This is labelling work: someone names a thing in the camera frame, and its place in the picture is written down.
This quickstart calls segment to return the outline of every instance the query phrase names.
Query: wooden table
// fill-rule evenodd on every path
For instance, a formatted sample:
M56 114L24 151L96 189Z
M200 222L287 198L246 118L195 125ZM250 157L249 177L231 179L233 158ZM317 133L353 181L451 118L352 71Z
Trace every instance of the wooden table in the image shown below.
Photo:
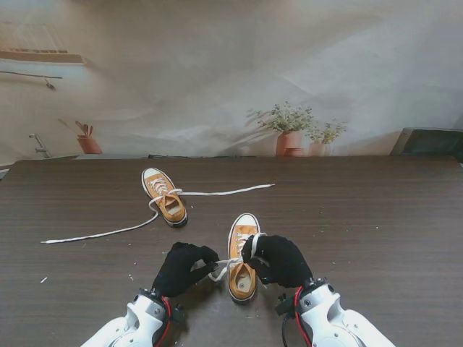
M186 197L190 220L179 230L159 218L102 239L40 243L149 219L140 184L147 167L186 192L276 186ZM397 346L463 341L463 170L453 159L211 158L13 165L0 183L0 346L80 346L125 314L174 242L205 244L225 258L229 228L246 212L263 232L292 239L344 308L364 314ZM293 293L259 283L257 299L241 307L225 283L200 283L175 300L189 331L172 330L165 346L281 346L273 305L282 292ZM303 346L294 322L288 344Z

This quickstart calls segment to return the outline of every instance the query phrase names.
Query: green plant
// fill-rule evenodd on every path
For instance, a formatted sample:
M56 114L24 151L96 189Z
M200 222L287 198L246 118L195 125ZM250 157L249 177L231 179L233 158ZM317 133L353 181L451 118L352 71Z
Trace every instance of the green plant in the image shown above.
M308 136L314 143L327 145L332 143L337 137L347 130L345 123L325 123L325 129L312 125L308 129Z
M271 111L252 112L248 116L255 116L262 128L276 132L298 132L306 130L312 126L313 116L310 114L312 109L307 107L293 107L288 101L281 106L275 105Z

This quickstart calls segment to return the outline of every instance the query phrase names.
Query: small flower pot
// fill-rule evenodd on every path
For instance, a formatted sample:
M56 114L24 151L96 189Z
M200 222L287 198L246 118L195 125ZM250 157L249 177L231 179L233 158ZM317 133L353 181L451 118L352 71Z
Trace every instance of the small flower pot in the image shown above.
M311 143L309 146L309 157L329 157L330 154L330 145L324 143Z
M304 148L287 148L284 151L285 157L303 157L304 155Z
M276 157L284 156L286 149L301 147L301 134L299 132L282 132L276 140Z
M100 146L98 146L98 143L96 143L96 141L92 137L80 135L77 141L79 141L80 147L82 148L85 154L102 153Z

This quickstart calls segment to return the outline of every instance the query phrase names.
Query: sneaker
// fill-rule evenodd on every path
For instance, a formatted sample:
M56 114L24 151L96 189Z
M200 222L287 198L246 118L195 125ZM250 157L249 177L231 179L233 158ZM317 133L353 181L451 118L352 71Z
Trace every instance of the sneaker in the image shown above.
M146 194L156 202L167 224L179 228L187 224L188 216L172 180L157 168L147 168L142 173L142 184Z
M243 213L231 226L229 234L229 259L241 259L229 270L229 292L238 303L251 300L256 289L255 271L242 262L241 251L251 235L260 233L259 222L254 215Z

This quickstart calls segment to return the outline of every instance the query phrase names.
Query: robotic arm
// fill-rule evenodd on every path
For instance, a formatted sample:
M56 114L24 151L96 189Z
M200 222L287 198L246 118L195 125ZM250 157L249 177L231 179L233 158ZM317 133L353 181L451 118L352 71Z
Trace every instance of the robotic arm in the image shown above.
M286 288L299 288L287 299L281 296L278 314L295 317L307 346L313 347L394 347L376 327L360 313L344 310L341 296L326 279L313 280L301 251L281 236L262 235L255 248L252 239L243 247L243 260L253 267L263 284L277 283ZM310 341L305 325L313 332Z
M153 347L169 328L171 308L154 290L141 290L127 304L127 314L106 323L82 347Z
M190 270L199 260L205 265ZM106 323L82 347L158 347L171 321L186 323L181 309L178 306L172 309L165 296L172 298L184 293L214 271L217 261L217 253L206 246L175 243L151 290L140 289L127 304L127 314Z
M320 278L300 294L298 314L313 331L314 347L394 347L360 313L344 310L340 301L341 296Z

